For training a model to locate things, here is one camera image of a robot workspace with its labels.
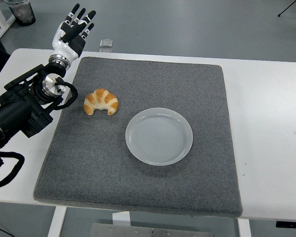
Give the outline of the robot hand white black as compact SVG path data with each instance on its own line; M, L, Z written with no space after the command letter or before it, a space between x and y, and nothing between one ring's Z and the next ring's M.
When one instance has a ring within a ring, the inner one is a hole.
M56 31L52 42L53 54L63 56L69 63L76 60L82 54L86 38L94 27L92 19L95 15L94 10L86 14L86 9L80 8L77 3Z

